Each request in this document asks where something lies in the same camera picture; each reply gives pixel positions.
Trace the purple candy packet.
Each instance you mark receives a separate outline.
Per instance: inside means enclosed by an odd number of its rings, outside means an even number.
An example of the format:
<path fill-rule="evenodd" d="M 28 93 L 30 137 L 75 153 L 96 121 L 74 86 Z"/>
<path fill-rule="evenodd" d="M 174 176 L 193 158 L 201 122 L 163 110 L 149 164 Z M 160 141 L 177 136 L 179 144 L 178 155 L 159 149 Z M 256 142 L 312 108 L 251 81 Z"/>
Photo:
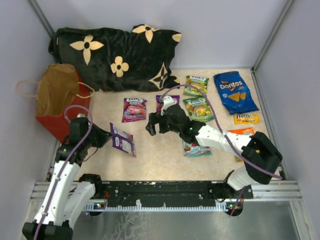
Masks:
<path fill-rule="evenodd" d="M 143 98 L 124 98 L 122 123 L 145 120 L 147 100 Z"/>
<path fill-rule="evenodd" d="M 134 136 L 123 130 L 120 130 L 115 124 L 111 122 L 109 124 L 111 133 L 113 134 L 112 147 L 122 152 L 125 152 L 131 155 L 132 157 L 136 157 L 137 154 L 134 143 Z"/>
<path fill-rule="evenodd" d="M 171 97 L 174 100 L 175 104 L 180 104 L 180 96 L 179 95 L 166 95 L 167 97 Z M 156 111 L 160 112 L 163 107 L 163 100 L 161 99 L 161 95 L 156 95 Z"/>

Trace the red brown paper bag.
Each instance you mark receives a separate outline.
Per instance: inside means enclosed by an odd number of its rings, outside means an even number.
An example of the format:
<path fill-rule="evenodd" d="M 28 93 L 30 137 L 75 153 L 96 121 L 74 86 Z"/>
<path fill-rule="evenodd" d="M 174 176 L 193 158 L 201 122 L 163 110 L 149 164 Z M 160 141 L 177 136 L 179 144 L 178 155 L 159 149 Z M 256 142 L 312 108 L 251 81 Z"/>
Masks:
<path fill-rule="evenodd" d="M 35 95 L 24 94 L 21 83 L 37 84 Z M 65 109 L 71 105 L 90 107 L 95 90 L 83 82 L 71 64 L 50 64 L 40 81 L 24 79 L 15 89 L 23 97 L 36 98 L 35 118 L 59 142 L 69 134 L 69 123 L 64 117 Z"/>

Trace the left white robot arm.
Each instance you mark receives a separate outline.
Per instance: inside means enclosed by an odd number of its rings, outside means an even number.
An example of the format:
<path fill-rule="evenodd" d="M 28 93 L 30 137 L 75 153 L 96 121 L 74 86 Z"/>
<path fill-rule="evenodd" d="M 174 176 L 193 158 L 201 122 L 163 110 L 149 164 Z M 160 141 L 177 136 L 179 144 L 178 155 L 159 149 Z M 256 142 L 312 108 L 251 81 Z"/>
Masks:
<path fill-rule="evenodd" d="M 52 178 L 32 222 L 25 222 L 22 234 L 28 240 L 71 240 L 74 225 L 91 198 L 103 195 L 104 186 L 98 174 L 83 174 L 77 186 L 74 180 L 90 148 L 100 149 L 111 138 L 107 132 L 86 117 L 69 123 L 69 134 L 55 155 Z"/>

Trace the orange Fox's fruits packet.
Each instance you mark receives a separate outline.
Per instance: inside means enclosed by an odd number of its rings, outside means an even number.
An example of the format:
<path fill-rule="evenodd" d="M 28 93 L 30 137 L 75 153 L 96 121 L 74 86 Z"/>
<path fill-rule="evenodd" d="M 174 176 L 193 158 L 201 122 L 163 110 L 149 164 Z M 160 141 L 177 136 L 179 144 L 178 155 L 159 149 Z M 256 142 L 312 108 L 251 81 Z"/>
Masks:
<path fill-rule="evenodd" d="M 241 128 L 241 129 L 233 129 L 228 130 L 228 132 L 236 134 L 236 135 L 246 135 L 246 136 L 253 136 L 255 134 L 255 130 L 253 127 Z M 243 160 L 239 158 L 238 155 L 235 155 L 235 162 L 241 163 Z"/>

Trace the teal Fox's mint packet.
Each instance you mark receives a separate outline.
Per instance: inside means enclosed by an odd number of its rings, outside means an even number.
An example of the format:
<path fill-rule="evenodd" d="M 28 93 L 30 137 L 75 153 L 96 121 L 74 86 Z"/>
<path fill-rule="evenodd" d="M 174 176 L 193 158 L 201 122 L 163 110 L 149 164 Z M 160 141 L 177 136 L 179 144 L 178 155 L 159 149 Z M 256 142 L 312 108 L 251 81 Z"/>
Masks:
<path fill-rule="evenodd" d="M 187 143 L 182 141 L 183 155 L 185 157 L 201 157 L 210 156 L 212 154 L 208 146 L 200 146 L 195 143 Z"/>

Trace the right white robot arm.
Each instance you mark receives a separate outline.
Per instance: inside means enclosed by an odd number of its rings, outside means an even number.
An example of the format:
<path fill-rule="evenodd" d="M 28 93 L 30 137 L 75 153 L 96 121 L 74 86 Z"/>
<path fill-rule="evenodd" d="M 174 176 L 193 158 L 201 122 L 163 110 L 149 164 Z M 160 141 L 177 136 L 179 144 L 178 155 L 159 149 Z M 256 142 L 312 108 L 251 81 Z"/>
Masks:
<path fill-rule="evenodd" d="M 267 185 L 272 178 L 280 178 L 275 172 L 283 156 L 263 132 L 245 135 L 219 131 L 204 122 L 191 120 L 178 104 L 150 113 L 145 129 L 151 136 L 156 134 L 156 125 L 161 134 L 174 132 L 186 143 L 219 149 L 241 158 L 244 165 L 233 170 L 223 185 L 223 192 L 229 198 L 235 198 L 241 189 L 253 183 Z"/>

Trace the yellow M&M's packet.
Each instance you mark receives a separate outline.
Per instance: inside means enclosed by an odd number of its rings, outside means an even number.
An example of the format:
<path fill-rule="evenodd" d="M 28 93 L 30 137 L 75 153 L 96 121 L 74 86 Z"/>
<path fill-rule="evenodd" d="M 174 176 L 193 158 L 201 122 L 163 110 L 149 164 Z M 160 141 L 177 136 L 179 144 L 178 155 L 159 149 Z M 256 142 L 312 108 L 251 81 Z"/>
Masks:
<path fill-rule="evenodd" d="M 258 124 L 260 121 L 258 114 L 234 114 L 234 123 L 239 124 Z"/>

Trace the blue Doritos chip bag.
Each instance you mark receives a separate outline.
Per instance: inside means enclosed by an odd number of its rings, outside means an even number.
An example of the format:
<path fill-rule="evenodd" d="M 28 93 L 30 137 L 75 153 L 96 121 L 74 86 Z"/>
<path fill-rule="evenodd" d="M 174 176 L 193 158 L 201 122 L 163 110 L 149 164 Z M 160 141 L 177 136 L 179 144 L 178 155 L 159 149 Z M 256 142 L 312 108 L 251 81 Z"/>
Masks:
<path fill-rule="evenodd" d="M 238 71 L 219 73 L 213 81 L 223 106 L 230 115 L 258 111 L 250 89 Z"/>

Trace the green Fox's candy packet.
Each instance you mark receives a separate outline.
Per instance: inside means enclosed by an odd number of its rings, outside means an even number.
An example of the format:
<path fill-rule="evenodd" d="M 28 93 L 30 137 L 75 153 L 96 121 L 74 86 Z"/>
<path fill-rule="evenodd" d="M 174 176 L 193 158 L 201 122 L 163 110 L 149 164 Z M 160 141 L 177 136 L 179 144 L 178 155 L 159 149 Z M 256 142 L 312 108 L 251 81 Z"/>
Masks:
<path fill-rule="evenodd" d="M 186 76 L 186 87 L 183 90 L 183 95 L 186 96 L 201 96 L 202 94 L 199 92 L 203 92 L 205 95 L 207 94 L 208 88 L 208 77 L 196 76 L 196 75 L 187 75 Z"/>

